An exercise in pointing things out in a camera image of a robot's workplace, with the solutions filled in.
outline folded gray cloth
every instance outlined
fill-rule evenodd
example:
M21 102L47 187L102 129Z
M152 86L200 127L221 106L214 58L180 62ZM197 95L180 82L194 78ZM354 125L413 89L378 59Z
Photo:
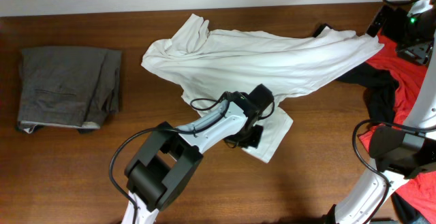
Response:
M26 48L18 128L99 129L119 111L121 51L79 46Z

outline black fabric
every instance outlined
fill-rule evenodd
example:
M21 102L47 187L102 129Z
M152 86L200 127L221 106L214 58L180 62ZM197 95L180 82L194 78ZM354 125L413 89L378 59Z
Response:
M337 80L367 87L370 91L367 101L369 117L379 121L394 122L395 91L399 83L389 71L378 70L368 63L362 63Z
M399 83L390 75L389 71L378 70L368 63L362 63L337 80L367 87L370 92L366 100L369 117L389 123L394 121L395 91L398 89ZM398 194L392 194L392 202L402 223L429 223L419 211Z

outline red fabric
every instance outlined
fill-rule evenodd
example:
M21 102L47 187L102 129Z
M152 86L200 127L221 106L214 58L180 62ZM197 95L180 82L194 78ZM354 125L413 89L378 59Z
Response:
M395 53L396 44L388 38L379 35L379 42L385 44L384 48L367 63L376 69L388 70L399 82L399 87L395 91L394 122L403 124L415 104L427 68L398 58ZM367 150L374 130L375 127L372 127L359 137ZM419 174L396 192L419 210L430 223L436 224L436 172Z

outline gray pants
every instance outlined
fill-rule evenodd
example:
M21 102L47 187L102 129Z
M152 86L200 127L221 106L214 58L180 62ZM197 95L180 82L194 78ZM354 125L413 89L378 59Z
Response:
M26 48L18 127L99 129L119 111L121 51L78 46Z

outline wooden table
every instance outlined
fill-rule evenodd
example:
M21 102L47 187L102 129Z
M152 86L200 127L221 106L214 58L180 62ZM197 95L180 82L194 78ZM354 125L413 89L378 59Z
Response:
M194 13L209 29L263 30L309 37L327 22L363 34L380 3L253 7L0 19L0 223L118 223L127 200L108 179L118 145L163 121L185 124L198 115L182 89L140 66L158 39L171 38ZM99 131L14 130L20 99L19 48L78 45L123 51L121 112ZM368 118L364 88L332 82L280 106L294 124L270 163L224 143L210 149L183 194L158 223L274 223L320 217L352 189L364 167L353 153L354 125ZM116 179L143 139L120 155ZM396 219L388 201L377 217Z

